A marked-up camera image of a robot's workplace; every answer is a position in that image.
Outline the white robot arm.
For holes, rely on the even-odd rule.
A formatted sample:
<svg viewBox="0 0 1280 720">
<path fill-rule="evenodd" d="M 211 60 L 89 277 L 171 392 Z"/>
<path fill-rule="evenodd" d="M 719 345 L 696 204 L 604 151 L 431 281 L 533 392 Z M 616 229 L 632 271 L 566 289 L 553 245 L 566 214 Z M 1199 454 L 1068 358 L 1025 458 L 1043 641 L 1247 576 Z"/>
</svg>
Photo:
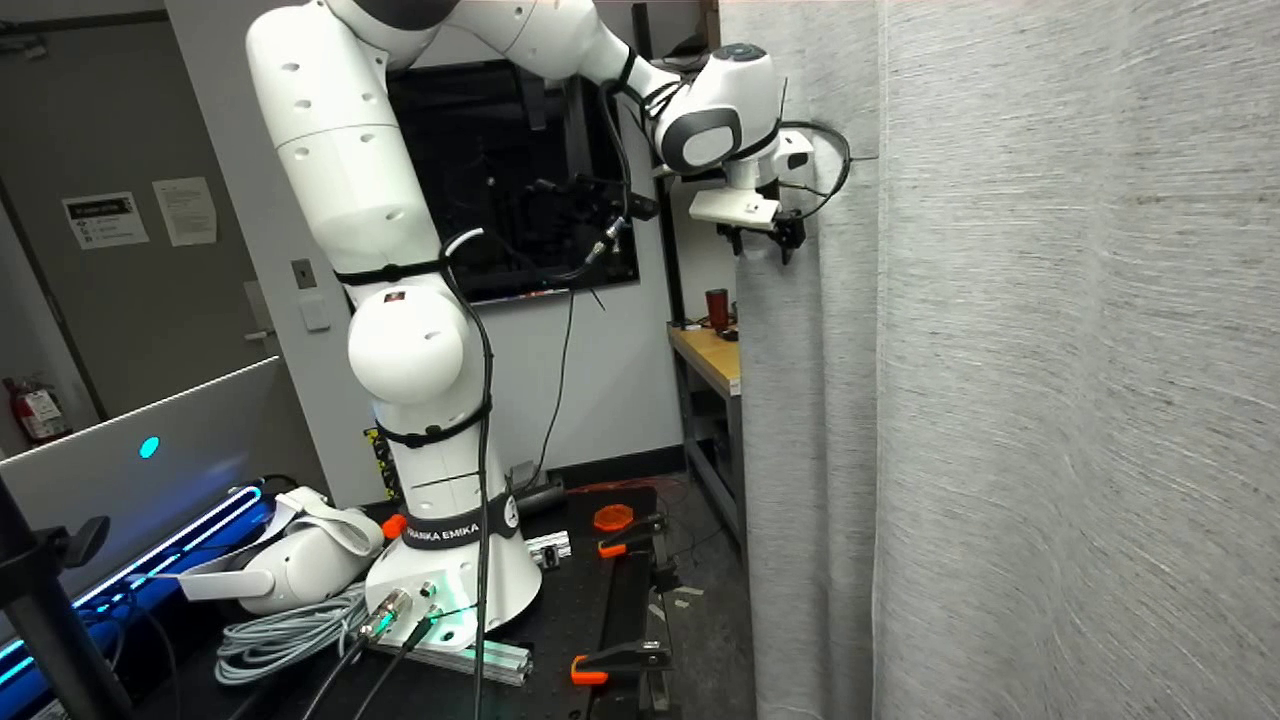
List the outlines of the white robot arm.
<svg viewBox="0 0 1280 720">
<path fill-rule="evenodd" d="M 352 299 L 349 368 L 373 398 L 407 527 L 364 594 L 414 594 L 492 631 L 540 594 L 492 415 L 492 345 L 463 307 L 390 76 L 461 30 L 540 79 L 590 79 L 639 105 L 655 158 L 717 183 L 693 214 L 774 231 L 763 190 L 797 156 L 786 76 L 762 42 L 719 42 L 676 76 L 625 42 L 596 0 L 295 0 L 255 16 L 246 54 L 269 141 L 313 238 Z"/>
</svg>

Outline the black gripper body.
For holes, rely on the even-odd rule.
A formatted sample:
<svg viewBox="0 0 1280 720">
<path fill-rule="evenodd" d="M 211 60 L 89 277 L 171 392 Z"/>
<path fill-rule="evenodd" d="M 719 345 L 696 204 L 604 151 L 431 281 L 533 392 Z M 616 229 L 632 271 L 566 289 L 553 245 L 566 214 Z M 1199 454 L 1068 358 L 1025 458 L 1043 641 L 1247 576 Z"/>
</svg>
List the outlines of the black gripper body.
<svg viewBox="0 0 1280 720">
<path fill-rule="evenodd" d="M 793 253 L 805 246 L 805 218 L 800 218 L 800 211 L 782 214 L 774 238 L 778 238 L 778 246 L 782 246 L 782 259 L 793 259 Z"/>
</svg>

